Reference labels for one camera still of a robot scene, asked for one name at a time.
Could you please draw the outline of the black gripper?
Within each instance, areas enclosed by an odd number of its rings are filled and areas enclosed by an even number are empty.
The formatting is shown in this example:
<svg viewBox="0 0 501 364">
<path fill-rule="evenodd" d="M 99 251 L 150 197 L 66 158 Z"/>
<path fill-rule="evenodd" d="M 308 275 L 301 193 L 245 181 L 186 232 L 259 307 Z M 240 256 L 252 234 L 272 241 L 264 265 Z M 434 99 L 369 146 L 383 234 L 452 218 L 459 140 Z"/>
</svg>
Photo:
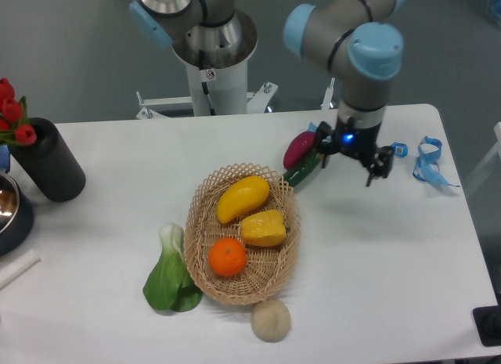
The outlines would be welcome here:
<svg viewBox="0 0 501 364">
<path fill-rule="evenodd" d="M 328 157 L 341 153 L 358 160 L 362 165 L 369 165 L 366 186 L 375 178 L 388 178 L 393 168 L 395 150 L 392 146 L 377 149 L 377 136 L 381 124 L 371 128 L 355 128 L 348 122 L 337 119 L 335 129 L 321 121 L 315 130 L 313 150 L 320 159 L 321 168 L 325 168 Z"/>
</svg>

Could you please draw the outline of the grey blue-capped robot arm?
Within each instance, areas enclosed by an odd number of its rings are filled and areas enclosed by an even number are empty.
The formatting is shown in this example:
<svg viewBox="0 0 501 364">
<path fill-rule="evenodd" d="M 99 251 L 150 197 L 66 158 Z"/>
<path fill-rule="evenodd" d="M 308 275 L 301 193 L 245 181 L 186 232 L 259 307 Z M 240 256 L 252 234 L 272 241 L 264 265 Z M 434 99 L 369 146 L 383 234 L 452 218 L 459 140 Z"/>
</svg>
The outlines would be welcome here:
<svg viewBox="0 0 501 364">
<path fill-rule="evenodd" d="M 378 146 L 377 136 L 404 41 L 386 19 L 404 1 L 303 4 L 287 17 L 287 48 L 341 82 L 336 124 L 319 124 L 312 148 L 283 176 L 291 186 L 337 153 L 357 160 L 370 179 L 388 177 L 395 150 Z M 134 0 L 129 11 L 152 43 L 172 49 L 184 63 L 197 116 L 248 112 L 247 62 L 258 36 L 253 20 L 234 0 Z"/>
</svg>

